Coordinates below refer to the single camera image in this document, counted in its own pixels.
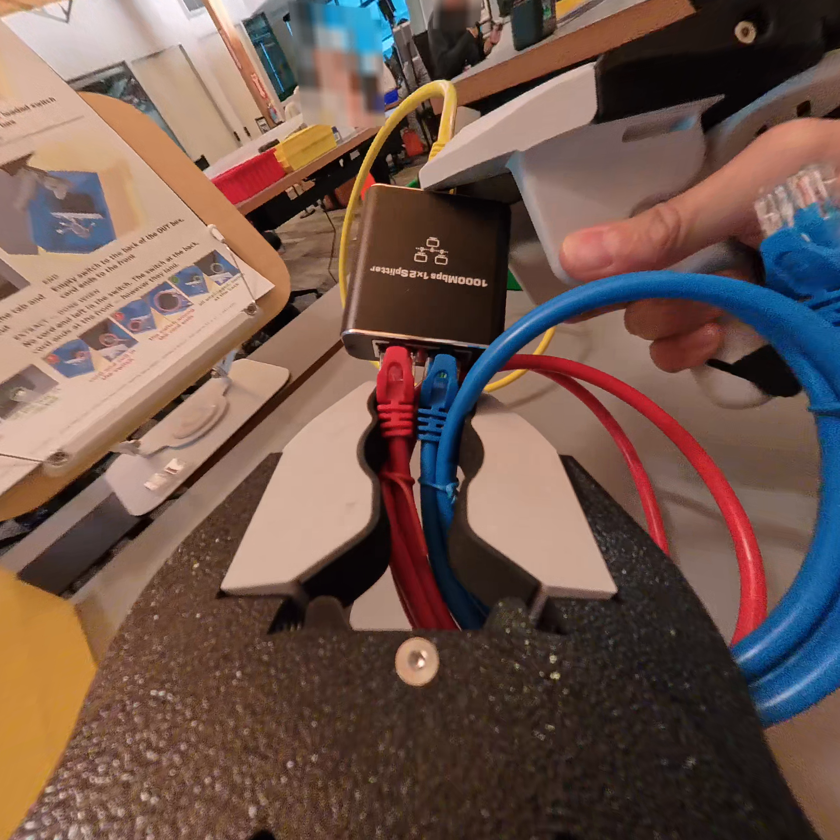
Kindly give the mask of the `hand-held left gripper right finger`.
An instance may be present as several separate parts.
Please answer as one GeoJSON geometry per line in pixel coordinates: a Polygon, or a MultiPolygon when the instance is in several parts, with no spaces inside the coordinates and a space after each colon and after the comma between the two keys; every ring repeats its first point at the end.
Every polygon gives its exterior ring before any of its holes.
{"type": "Polygon", "coordinates": [[[488,611],[518,599],[540,615],[553,599],[617,594],[560,454],[493,396],[465,421],[456,474],[449,562],[488,611]]]}

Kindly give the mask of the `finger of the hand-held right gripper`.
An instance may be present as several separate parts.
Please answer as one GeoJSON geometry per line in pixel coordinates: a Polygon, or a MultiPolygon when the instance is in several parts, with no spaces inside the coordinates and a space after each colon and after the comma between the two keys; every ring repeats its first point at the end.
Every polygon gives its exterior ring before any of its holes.
{"type": "Polygon", "coordinates": [[[441,192],[485,181],[505,172],[514,154],[591,123],[596,69],[591,62],[565,71],[465,126],[422,168],[420,187],[441,192]]]}

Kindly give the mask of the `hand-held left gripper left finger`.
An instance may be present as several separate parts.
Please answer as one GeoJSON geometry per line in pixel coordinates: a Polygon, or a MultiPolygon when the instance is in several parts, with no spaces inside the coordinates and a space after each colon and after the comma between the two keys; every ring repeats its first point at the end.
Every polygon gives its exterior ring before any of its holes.
{"type": "Polygon", "coordinates": [[[365,450],[374,390],[372,382],[358,385],[282,449],[221,592],[360,597],[380,580],[390,549],[365,450]]]}

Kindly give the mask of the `black ethernet splitter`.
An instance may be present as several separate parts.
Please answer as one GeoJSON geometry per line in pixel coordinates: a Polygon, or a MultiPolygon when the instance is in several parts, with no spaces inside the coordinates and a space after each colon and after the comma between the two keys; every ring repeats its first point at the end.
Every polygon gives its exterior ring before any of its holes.
{"type": "Polygon", "coordinates": [[[466,371],[505,328],[510,234],[499,201],[371,186],[343,309],[347,354],[377,362],[398,346],[466,371]]]}

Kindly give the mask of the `yellow plastic bin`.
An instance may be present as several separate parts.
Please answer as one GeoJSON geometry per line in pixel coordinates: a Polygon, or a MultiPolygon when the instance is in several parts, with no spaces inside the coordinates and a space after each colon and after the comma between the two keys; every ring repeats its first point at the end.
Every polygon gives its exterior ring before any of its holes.
{"type": "Polygon", "coordinates": [[[75,607],[1,570],[1,838],[56,767],[95,672],[75,607]]]}

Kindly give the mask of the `person's right hand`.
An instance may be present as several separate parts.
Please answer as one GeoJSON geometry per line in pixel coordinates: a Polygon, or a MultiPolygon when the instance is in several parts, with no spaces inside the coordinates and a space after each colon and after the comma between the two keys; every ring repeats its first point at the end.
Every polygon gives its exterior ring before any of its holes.
{"type": "MultiPolygon", "coordinates": [[[[760,194],[812,164],[838,170],[837,119],[797,119],[753,140],[719,170],[685,192],[628,219],[589,227],[565,238],[560,263],[572,280],[588,282],[645,270],[664,270],[702,249],[735,239],[755,247],[760,194]]],[[[719,351],[722,311],[665,299],[626,305],[624,324],[649,342],[652,362],[666,373],[694,369],[719,351]]]]}

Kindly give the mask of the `grey table with wooden edge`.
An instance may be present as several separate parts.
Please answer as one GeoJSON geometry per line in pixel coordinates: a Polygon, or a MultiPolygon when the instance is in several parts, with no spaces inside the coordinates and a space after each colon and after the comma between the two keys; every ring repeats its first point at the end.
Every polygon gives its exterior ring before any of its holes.
{"type": "Polygon", "coordinates": [[[539,83],[695,11],[689,1],[583,2],[548,37],[524,49],[515,49],[511,21],[506,20],[488,57],[454,79],[458,103],[468,105],[510,88],[539,83]]]}
{"type": "Polygon", "coordinates": [[[362,147],[368,148],[372,143],[378,129],[363,129],[356,131],[346,139],[342,139],[333,148],[325,151],[319,157],[306,163],[296,170],[289,171],[278,181],[266,186],[265,189],[259,191],[255,195],[247,197],[244,201],[233,203],[237,210],[243,215],[252,214],[257,208],[264,206],[268,202],[276,199],[281,194],[284,194],[288,189],[297,186],[298,184],[312,180],[319,173],[335,168],[335,162],[341,161],[348,157],[353,152],[362,147]]]}

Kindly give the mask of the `black cup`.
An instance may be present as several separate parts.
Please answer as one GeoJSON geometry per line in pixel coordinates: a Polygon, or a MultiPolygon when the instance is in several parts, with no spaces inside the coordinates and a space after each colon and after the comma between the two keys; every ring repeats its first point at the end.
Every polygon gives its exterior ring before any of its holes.
{"type": "Polygon", "coordinates": [[[556,1],[511,2],[513,48],[522,51],[551,36],[557,28],[556,8],[556,1]]]}

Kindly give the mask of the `stack of yellow bins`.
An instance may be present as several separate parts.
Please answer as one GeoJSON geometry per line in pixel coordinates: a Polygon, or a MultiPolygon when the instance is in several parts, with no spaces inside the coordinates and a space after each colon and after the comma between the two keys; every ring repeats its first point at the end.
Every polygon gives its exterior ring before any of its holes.
{"type": "Polygon", "coordinates": [[[272,153],[285,173],[299,171],[337,148],[333,128],[316,124],[301,128],[280,140],[272,153]]]}

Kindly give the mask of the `red plastic bin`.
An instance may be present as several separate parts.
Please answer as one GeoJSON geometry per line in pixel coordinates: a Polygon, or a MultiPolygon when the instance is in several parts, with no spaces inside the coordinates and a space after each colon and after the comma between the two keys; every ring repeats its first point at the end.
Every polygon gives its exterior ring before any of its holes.
{"type": "Polygon", "coordinates": [[[269,148],[245,162],[211,177],[209,180],[229,202],[239,205],[257,196],[286,176],[274,148],[269,148]]]}

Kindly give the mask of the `instruction sheet on stand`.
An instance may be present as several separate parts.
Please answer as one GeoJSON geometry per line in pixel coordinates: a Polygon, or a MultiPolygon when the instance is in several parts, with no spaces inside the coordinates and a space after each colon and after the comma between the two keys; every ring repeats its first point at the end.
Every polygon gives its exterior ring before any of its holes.
{"type": "Polygon", "coordinates": [[[291,295],[290,275],[282,258],[162,129],[127,103],[95,93],[80,92],[78,96],[202,222],[215,225],[234,254],[266,278],[273,288],[257,300],[255,314],[240,316],[207,349],[195,350],[185,361],[176,362],[175,371],[152,384],[151,394],[138,397],[135,407],[119,409],[117,418],[107,421],[105,430],[97,434],[93,444],[82,449],[80,455],[71,458],[57,473],[38,465],[6,490],[1,496],[3,521],[39,508],[68,487],[105,456],[111,446],[123,441],[128,433],[209,373],[226,352],[264,327],[280,313],[291,295]]]}

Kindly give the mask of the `printed instruction sheet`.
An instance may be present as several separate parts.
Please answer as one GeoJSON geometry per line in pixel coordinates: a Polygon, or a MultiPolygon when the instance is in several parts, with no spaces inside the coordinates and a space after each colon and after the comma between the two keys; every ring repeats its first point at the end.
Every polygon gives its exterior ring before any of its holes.
{"type": "Polygon", "coordinates": [[[2,494],[69,468],[273,288],[2,24],[2,494]]]}

